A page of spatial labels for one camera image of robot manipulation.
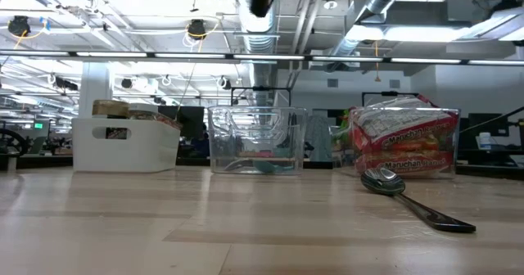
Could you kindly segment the green-edged pink ramen packet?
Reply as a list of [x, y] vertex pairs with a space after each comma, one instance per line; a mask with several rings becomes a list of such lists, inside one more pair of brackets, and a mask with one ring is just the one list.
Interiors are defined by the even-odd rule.
[[353, 107], [344, 111], [341, 117], [341, 124], [337, 136], [337, 143], [342, 151], [353, 148], [353, 122], [351, 119], [351, 111]]

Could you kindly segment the white-lidded seasoning jar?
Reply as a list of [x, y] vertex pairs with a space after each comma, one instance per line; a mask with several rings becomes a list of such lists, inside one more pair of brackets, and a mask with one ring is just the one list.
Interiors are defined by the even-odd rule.
[[158, 116], [158, 106], [144, 103], [130, 103], [129, 119], [156, 120]]

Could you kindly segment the teal plastic spoon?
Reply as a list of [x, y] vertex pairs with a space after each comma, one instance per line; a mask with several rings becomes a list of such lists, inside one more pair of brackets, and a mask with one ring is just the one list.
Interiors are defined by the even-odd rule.
[[289, 160], [253, 160], [253, 166], [262, 174], [290, 174], [297, 170], [294, 153], [291, 151], [294, 143], [290, 136], [277, 144], [272, 150], [272, 158], [289, 158]]

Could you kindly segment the red roast beef ramen packet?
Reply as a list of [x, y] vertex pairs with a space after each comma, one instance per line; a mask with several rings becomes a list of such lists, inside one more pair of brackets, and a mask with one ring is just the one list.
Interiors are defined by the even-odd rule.
[[422, 96], [397, 97], [354, 108], [353, 140], [364, 153], [393, 151], [391, 144], [424, 137], [436, 138], [440, 149], [453, 141], [459, 117], [459, 110], [440, 108]]

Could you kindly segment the tan-lidded jar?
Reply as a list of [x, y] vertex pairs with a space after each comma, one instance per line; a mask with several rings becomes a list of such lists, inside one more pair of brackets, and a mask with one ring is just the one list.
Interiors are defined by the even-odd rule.
[[[129, 117], [129, 104], [124, 101], [102, 100], [93, 102], [93, 118], [101, 119], [127, 119]], [[105, 136], [105, 139], [125, 140], [128, 136], [126, 128], [105, 127], [99, 128], [97, 133]]]

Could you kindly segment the dark metal spoon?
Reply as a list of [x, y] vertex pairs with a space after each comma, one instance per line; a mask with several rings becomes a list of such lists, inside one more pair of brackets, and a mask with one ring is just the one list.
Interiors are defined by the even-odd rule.
[[366, 169], [361, 174], [360, 181], [371, 192], [398, 199], [421, 221], [435, 230], [456, 233], [474, 233], [477, 230], [477, 227], [470, 223], [452, 218], [406, 196], [403, 179], [389, 169]]

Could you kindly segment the red yellow ramen packet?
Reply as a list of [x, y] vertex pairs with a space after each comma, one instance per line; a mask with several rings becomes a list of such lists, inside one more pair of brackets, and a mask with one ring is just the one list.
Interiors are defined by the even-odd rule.
[[377, 151], [362, 154], [355, 161], [359, 173], [384, 168], [401, 175], [430, 175], [449, 169], [454, 154], [448, 151]]

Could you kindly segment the long ceiling light strip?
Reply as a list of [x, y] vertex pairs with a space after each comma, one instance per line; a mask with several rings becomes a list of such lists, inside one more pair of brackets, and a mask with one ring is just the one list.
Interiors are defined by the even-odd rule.
[[277, 54], [232, 54], [205, 52], [64, 52], [39, 50], [0, 50], [0, 56], [31, 57], [58, 60], [104, 60], [104, 61], [189, 61], [219, 63], [221, 61], [252, 62], [326, 62], [326, 63], [378, 63], [378, 64], [420, 64], [420, 65], [471, 65], [471, 66], [513, 66], [524, 67], [523, 60], [486, 59], [443, 59], [380, 56], [315, 56]]

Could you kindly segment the clear plastic container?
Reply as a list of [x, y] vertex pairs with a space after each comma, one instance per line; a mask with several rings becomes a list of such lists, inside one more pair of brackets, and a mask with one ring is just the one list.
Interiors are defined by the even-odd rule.
[[297, 175], [303, 170], [307, 110], [297, 107], [213, 106], [208, 109], [210, 167], [215, 174], [262, 174], [254, 166], [224, 171], [230, 162], [253, 160], [289, 160], [272, 158], [273, 148], [290, 136]]
[[[459, 133], [458, 130], [459, 130], [459, 124], [454, 133], [453, 141], [440, 147], [440, 149], [438, 150], [438, 151], [448, 151], [454, 154], [454, 163], [450, 166], [449, 169], [442, 170], [439, 173], [430, 174], [430, 175], [418, 176], [418, 175], [401, 174], [400, 176], [404, 178], [419, 178], [419, 179], [452, 178], [455, 173], [458, 133]], [[339, 130], [332, 133], [332, 166], [335, 170], [339, 171], [342, 174], [348, 174], [350, 176], [356, 177], [360, 173], [355, 168], [355, 161], [362, 154], [366, 154], [366, 153], [360, 151], [354, 143], [353, 143], [352, 149], [342, 151], [339, 144], [337, 143], [338, 132]]]

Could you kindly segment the black computer monitor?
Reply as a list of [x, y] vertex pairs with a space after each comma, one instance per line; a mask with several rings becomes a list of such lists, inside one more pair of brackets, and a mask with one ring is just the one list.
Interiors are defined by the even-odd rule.
[[159, 106], [158, 111], [182, 125], [181, 136], [199, 138], [204, 131], [204, 108], [201, 106]]

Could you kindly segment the bright ceiling light panel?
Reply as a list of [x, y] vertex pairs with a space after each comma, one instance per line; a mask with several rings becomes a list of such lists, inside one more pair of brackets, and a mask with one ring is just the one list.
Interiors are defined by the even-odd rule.
[[449, 43], [465, 33], [465, 29], [430, 26], [392, 26], [387, 28], [354, 25], [345, 38], [351, 41], [386, 40], [394, 42]]

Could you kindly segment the white pillar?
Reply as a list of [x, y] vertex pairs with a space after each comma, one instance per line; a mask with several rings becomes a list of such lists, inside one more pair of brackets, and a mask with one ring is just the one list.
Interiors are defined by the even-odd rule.
[[108, 63], [84, 62], [79, 89], [79, 118], [90, 118], [95, 100], [112, 98], [114, 78]]

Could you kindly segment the white plastic bin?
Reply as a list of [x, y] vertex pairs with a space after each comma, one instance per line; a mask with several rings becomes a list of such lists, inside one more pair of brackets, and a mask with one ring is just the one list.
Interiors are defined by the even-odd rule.
[[156, 173], [174, 169], [180, 131], [142, 119], [72, 120], [73, 166], [78, 172]]

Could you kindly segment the large silver ventilation duct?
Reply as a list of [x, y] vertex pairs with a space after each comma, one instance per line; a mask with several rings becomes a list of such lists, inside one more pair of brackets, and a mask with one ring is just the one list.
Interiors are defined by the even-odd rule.
[[[251, 0], [237, 0], [244, 46], [248, 54], [267, 55], [276, 51], [275, 10], [272, 5], [265, 17], [251, 14]], [[269, 62], [252, 62], [249, 65], [251, 86], [276, 87], [277, 65]]]

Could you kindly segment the black stand frame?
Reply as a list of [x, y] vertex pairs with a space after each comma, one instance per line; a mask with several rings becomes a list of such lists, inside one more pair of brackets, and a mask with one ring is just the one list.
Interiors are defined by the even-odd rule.
[[361, 93], [361, 105], [366, 106], [365, 97], [367, 95], [379, 95], [381, 97], [399, 97], [399, 96], [413, 96], [419, 95], [418, 92], [397, 92], [397, 91], [383, 91], [383, 92], [362, 92]]
[[283, 101], [291, 106], [292, 89], [269, 86], [232, 87], [230, 90], [230, 106], [237, 106], [240, 101], [247, 101], [248, 106], [278, 106]]

